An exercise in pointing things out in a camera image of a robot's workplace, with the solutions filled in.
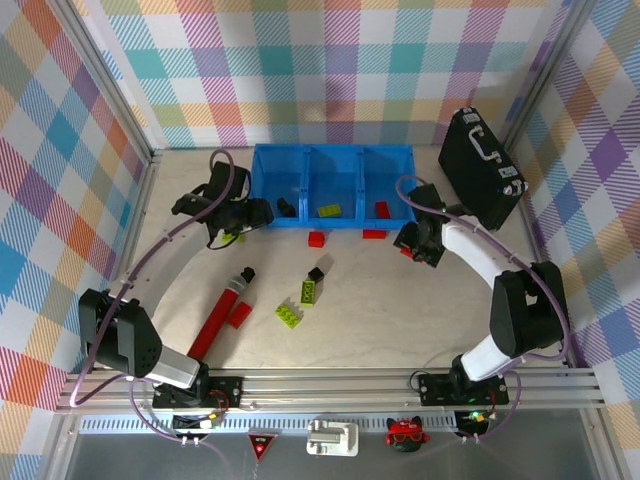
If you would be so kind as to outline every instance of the plaid wall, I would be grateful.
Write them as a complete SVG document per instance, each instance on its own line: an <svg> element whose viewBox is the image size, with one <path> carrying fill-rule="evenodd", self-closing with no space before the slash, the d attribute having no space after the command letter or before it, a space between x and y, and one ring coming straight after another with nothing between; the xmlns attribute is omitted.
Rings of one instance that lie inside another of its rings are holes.
<svg viewBox="0 0 640 480"><path fill-rule="evenodd" d="M516 155L574 340L640 478L640 0L601 0Z"/></svg>
<svg viewBox="0 0 640 480"><path fill-rule="evenodd" d="M161 148L441 143L471 103L499 127L561 3L75 1Z"/></svg>
<svg viewBox="0 0 640 480"><path fill-rule="evenodd" d="M538 80L540 75L540 71L545 66L547 61L549 60L549 56L551 55L551 51L553 45L558 39L558 35L562 31L562 27L569 15L569 11L571 10L572 5L575 0L563 0L562 5L556 12L556 16L553 19L553 23L551 24L549 30L547 31L547 35L544 37L542 44L540 45L540 49L536 54L533 62L531 62L531 66L529 67L529 71L525 76L520 89L518 90L518 94L516 95L513 103L511 104L511 108L509 108L509 112L507 113L507 117L500 129L500 134L498 136L499 139L505 139L507 134L509 133L509 129L513 126L513 122L518 117L518 114L522 110L522 105L527 98L527 95L531 91L531 87Z"/></svg>
<svg viewBox="0 0 640 480"><path fill-rule="evenodd" d="M35 476L143 161L45 0L0 3L0 478Z"/></svg>

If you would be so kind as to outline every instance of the small figurine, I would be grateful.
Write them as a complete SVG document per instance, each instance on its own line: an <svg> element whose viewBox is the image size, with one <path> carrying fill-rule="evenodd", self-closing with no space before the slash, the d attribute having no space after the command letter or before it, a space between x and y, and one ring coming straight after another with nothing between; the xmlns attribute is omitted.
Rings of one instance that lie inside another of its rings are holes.
<svg viewBox="0 0 640 480"><path fill-rule="evenodd" d="M422 431L422 419L418 416L400 421L387 418L387 429L387 445L398 452L417 452L423 443L431 440L431 437Z"/></svg>

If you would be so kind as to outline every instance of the red lego brick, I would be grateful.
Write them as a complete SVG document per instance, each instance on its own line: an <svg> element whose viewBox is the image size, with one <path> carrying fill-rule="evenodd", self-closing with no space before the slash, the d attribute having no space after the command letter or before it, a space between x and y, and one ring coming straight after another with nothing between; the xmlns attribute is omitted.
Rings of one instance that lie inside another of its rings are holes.
<svg viewBox="0 0 640 480"><path fill-rule="evenodd" d="M324 247L327 239L324 237L324 233L322 232L309 232L309 246L313 248L322 248Z"/></svg>
<svg viewBox="0 0 640 480"><path fill-rule="evenodd" d="M251 305L247 305L244 302L240 302L236 308L233 309L229 318L227 318L227 323L231 325L233 328L238 329L242 322L244 322L253 308Z"/></svg>
<svg viewBox="0 0 640 480"><path fill-rule="evenodd" d="M411 253L411 250L409 250L407 247L402 247L400 249L400 253L403 254L403 255L406 255L411 260L413 260L413 253Z"/></svg>
<svg viewBox="0 0 640 480"><path fill-rule="evenodd" d="M367 240L384 240L387 238L387 232L385 230L363 230L362 238Z"/></svg>
<svg viewBox="0 0 640 480"><path fill-rule="evenodd" d="M387 202L376 202L376 216L384 220L391 218L391 212L389 212L389 204Z"/></svg>

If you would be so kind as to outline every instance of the red warning sign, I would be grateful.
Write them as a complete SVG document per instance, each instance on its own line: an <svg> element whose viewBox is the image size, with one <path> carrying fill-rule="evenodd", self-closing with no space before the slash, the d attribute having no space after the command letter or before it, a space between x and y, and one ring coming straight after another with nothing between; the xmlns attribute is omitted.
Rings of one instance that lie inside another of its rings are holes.
<svg viewBox="0 0 640 480"><path fill-rule="evenodd" d="M256 454L256 460L259 462L275 440L276 435L266 433L250 433L249 441L253 447L253 453Z"/></svg>

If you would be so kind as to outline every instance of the briefcase handle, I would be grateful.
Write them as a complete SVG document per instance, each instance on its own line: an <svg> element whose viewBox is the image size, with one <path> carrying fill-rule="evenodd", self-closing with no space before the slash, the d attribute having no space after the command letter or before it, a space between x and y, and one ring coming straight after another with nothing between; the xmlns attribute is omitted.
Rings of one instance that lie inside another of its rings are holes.
<svg viewBox="0 0 640 480"><path fill-rule="evenodd" d="M476 133L478 134L479 137L484 137L484 130L482 130L482 127L480 125L477 125L476 127L472 128L471 131L469 132L469 140L471 140L471 143L476 148L478 155L480 155L480 157L485 162L490 162L491 160L495 160L496 163L502 163L502 157L500 157L500 153L497 150L493 152L491 155L484 154L484 152L482 151L482 147L480 146L478 141L473 137L473 135Z"/></svg>

